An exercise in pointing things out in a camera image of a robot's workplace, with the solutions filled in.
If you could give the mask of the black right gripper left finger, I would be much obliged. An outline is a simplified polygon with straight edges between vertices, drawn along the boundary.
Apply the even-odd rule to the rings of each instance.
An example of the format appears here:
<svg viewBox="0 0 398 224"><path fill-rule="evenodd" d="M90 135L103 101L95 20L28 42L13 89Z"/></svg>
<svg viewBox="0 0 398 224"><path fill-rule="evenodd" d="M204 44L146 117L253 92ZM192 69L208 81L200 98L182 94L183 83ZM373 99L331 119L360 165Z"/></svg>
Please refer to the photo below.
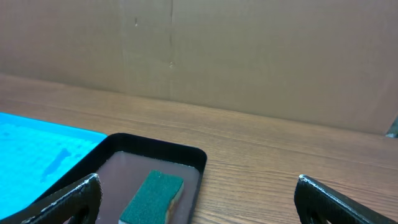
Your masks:
<svg viewBox="0 0 398 224"><path fill-rule="evenodd" d="M84 178L1 220L2 224L95 224L103 191L99 175Z"/></svg>

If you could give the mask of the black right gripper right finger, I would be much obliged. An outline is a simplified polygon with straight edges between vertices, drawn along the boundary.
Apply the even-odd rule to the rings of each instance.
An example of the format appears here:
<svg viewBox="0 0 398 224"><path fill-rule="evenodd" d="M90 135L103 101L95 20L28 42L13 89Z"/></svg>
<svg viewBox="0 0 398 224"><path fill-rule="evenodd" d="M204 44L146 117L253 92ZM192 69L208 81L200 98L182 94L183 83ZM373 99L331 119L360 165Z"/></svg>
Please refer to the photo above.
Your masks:
<svg viewBox="0 0 398 224"><path fill-rule="evenodd" d="M294 203L302 224L397 224L304 174L298 177Z"/></svg>

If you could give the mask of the green sponge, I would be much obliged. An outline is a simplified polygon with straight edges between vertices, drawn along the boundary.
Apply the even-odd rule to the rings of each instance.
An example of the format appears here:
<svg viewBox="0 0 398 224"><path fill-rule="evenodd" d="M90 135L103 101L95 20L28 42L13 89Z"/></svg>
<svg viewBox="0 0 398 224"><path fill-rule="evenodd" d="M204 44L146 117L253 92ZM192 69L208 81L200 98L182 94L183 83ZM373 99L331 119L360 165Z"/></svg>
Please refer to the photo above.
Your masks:
<svg viewBox="0 0 398 224"><path fill-rule="evenodd" d="M152 170L119 217L122 224L167 224L184 190L176 175Z"/></svg>

